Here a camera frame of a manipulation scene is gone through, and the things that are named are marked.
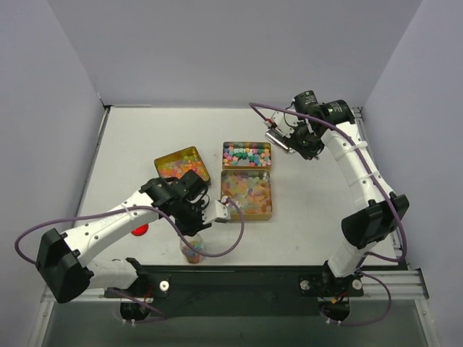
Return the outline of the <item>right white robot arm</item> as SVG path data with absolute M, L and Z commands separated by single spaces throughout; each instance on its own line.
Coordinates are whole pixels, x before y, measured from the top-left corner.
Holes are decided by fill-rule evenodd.
M 343 240 L 321 276 L 321 288 L 336 295 L 370 255 L 371 249 L 397 228 L 409 207 L 405 195 L 397 195 L 386 184 L 362 140 L 354 114 L 347 103 L 319 103 L 312 90 L 293 99 L 297 127 L 292 147 L 311 160 L 327 149 L 339 165 L 354 199 L 355 212 L 341 222 Z

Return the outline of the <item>silver metal scoop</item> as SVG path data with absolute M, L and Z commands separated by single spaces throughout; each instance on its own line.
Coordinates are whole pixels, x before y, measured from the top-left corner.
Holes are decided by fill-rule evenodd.
M 276 132 L 274 129 L 269 129 L 265 133 L 265 138 L 275 145 L 277 148 L 281 149 L 284 151 L 286 154 L 292 154 L 294 151 L 291 149 L 288 145 L 284 143 L 284 138 Z

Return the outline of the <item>clear glass jar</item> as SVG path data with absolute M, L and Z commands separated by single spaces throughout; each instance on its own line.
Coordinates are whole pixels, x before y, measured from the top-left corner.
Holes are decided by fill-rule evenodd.
M 186 261 L 192 265 L 202 262 L 203 256 L 197 253 L 197 250 L 204 250 L 204 242 L 199 234 L 195 236 L 185 236 L 187 243 L 180 240 L 180 251 Z

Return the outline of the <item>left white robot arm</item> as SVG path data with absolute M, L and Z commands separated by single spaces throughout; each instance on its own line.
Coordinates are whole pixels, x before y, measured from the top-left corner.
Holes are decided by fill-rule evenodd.
M 151 179 L 103 216 L 63 233 L 56 229 L 44 233 L 36 268 L 60 304 L 89 288 L 119 288 L 131 297 L 141 296 L 149 275 L 136 259 L 96 257 L 136 228 L 160 218 L 183 236 L 195 236 L 213 221 L 229 219 L 220 201 L 207 203 L 201 197 L 207 187 L 194 171 L 180 179 Z

